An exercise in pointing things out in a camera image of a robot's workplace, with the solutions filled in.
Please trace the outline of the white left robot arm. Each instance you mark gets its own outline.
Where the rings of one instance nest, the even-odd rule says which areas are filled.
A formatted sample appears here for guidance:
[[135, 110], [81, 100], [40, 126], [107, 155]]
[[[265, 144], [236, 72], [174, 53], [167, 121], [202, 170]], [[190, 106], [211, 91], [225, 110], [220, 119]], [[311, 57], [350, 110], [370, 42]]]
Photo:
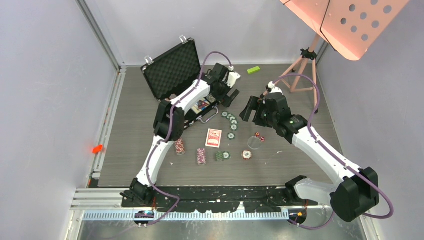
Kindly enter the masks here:
[[185, 130], [185, 115], [201, 99], [212, 96], [223, 107], [230, 107], [240, 93], [233, 90], [240, 74], [234, 66], [215, 64], [207, 73], [200, 73], [183, 93], [171, 101], [160, 102], [153, 128], [154, 137], [148, 156], [140, 172], [124, 193], [128, 199], [135, 200], [141, 207], [148, 207], [154, 199], [154, 186], [162, 163], [171, 146], [181, 138]]

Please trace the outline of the black poker set case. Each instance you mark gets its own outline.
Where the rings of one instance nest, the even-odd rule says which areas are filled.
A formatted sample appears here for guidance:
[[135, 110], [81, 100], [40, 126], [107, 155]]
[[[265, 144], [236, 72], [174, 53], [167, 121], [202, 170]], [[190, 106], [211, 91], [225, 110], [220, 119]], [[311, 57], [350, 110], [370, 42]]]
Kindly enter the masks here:
[[[153, 60], [148, 57], [147, 63], [140, 68], [154, 98], [158, 101], [168, 99], [171, 95], [181, 95], [197, 81], [200, 74], [201, 64], [195, 40], [184, 36], [180, 39], [183, 40], [182, 43]], [[201, 78], [208, 80], [209, 70], [202, 73]], [[199, 117], [205, 116], [220, 103], [218, 100], [210, 103], [210, 106], [199, 114], [195, 114], [190, 108], [185, 114], [184, 128], [191, 127]]]

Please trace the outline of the grey chip row in case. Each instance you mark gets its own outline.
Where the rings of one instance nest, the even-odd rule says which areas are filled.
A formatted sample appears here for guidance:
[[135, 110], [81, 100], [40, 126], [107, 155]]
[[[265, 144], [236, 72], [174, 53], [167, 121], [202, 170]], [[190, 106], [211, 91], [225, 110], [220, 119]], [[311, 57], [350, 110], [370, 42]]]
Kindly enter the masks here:
[[211, 103], [211, 104], [213, 104], [213, 103], [215, 103], [217, 100], [216, 100], [216, 98], [215, 97], [213, 97], [212, 95], [208, 95], [207, 97], [206, 97], [206, 99]]

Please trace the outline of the card deck in case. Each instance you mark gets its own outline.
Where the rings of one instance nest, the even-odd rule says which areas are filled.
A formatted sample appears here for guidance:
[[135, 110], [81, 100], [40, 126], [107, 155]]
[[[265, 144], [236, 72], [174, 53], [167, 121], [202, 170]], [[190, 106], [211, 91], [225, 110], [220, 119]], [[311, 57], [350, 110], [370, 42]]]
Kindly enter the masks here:
[[195, 114], [200, 114], [203, 110], [205, 110], [207, 107], [209, 107], [211, 103], [205, 98], [202, 100], [199, 100], [192, 108], [191, 110]]

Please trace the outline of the green block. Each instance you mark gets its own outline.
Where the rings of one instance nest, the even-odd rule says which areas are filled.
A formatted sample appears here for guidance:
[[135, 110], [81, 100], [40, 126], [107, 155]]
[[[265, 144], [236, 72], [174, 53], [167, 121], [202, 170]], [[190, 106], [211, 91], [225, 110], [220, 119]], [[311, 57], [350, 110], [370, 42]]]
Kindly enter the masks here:
[[247, 73], [251, 75], [251, 74], [259, 72], [260, 70], [261, 68], [259, 66], [255, 66], [255, 67], [247, 69]]

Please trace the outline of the green 20 chip lone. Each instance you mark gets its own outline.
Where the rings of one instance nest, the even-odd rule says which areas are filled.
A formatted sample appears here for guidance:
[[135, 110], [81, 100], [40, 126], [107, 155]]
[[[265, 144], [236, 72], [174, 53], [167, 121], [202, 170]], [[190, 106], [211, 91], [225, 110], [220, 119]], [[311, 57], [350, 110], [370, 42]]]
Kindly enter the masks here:
[[228, 135], [227, 135], [227, 137], [228, 137], [228, 139], [229, 140], [234, 140], [235, 139], [235, 134], [233, 133], [233, 132], [230, 132]]

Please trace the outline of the red playing card box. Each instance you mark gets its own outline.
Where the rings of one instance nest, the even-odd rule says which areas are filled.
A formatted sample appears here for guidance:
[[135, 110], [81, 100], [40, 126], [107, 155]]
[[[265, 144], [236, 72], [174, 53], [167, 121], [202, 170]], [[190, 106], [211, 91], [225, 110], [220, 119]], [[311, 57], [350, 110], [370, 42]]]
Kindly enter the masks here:
[[206, 135], [205, 146], [219, 148], [221, 145], [222, 130], [209, 128]]

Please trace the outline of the clear dealer button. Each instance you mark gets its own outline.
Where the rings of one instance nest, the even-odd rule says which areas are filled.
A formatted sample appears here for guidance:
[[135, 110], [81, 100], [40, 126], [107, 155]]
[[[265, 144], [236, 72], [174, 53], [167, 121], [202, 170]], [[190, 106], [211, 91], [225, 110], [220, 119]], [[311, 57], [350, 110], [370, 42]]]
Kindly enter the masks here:
[[247, 146], [252, 150], [258, 150], [262, 145], [261, 138], [252, 136], [247, 140]]

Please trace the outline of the red 100 chip stack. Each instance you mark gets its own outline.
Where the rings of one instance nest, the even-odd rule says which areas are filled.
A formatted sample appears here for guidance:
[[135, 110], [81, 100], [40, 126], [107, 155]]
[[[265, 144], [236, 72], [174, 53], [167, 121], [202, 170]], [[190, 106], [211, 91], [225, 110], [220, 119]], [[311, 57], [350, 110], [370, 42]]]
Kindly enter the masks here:
[[244, 160], [250, 160], [252, 158], [252, 152], [250, 150], [244, 150], [241, 154]]

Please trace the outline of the pink tripod stand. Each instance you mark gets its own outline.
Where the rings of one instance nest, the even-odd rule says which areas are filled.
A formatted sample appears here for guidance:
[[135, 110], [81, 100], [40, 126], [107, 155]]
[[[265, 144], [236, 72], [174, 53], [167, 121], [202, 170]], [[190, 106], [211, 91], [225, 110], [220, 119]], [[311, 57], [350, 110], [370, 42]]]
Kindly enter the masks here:
[[[298, 59], [281, 74], [281, 79], [277, 80], [275, 85], [282, 82], [289, 88], [291, 93], [298, 92], [313, 92], [313, 106], [316, 108], [318, 105], [318, 87], [317, 87], [317, 53], [315, 49], [319, 43], [320, 35], [315, 34], [315, 37], [308, 48], [302, 48], [300, 50], [300, 56]], [[311, 63], [311, 77], [309, 78], [312, 81], [311, 87], [298, 88], [298, 83], [301, 78], [304, 77], [304, 71], [307, 65]]]

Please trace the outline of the green chip stack lying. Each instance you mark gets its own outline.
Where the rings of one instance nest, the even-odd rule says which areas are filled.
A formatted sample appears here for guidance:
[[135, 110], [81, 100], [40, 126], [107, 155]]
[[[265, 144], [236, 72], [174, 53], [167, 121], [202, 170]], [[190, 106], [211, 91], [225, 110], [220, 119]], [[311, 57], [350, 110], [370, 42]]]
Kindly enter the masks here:
[[223, 153], [222, 151], [217, 151], [217, 152], [215, 153], [215, 160], [216, 160], [217, 162], [222, 162], [222, 161], [224, 161], [224, 160], [225, 160], [225, 158], [224, 158], [224, 153]]

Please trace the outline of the purple white chip roll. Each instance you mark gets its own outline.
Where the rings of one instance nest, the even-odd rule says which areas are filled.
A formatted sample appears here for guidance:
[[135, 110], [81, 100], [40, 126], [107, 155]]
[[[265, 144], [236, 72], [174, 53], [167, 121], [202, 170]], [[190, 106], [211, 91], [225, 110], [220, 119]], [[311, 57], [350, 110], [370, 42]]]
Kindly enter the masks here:
[[197, 149], [197, 164], [199, 166], [205, 165], [207, 163], [207, 155], [206, 155], [206, 149], [205, 148], [198, 148]]

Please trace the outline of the red white chip roll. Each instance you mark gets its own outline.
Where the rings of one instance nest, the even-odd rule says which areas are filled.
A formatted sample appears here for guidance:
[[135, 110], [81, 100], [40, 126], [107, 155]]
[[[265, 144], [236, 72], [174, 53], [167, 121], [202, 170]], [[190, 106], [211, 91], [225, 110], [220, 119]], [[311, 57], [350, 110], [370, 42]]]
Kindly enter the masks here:
[[175, 152], [177, 155], [180, 156], [185, 154], [186, 151], [185, 151], [184, 141], [182, 138], [175, 141], [174, 146], [175, 146]]

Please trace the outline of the pink perforated panel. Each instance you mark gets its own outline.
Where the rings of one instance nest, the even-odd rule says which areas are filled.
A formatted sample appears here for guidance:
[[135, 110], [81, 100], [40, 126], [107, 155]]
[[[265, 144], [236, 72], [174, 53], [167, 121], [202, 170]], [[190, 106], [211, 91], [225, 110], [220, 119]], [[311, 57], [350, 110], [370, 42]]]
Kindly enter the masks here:
[[360, 60], [408, 0], [284, 0], [335, 51]]

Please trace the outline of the orange clip on rail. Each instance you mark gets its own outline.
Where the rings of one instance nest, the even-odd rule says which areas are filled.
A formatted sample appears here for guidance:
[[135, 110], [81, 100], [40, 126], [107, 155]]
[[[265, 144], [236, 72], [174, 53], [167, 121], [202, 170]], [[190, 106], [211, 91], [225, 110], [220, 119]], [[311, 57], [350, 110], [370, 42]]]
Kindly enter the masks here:
[[100, 153], [102, 150], [103, 150], [103, 145], [102, 145], [102, 144], [99, 144], [99, 145], [97, 145], [97, 146], [93, 147], [91, 152], [92, 152], [93, 154], [98, 154], [98, 153]]

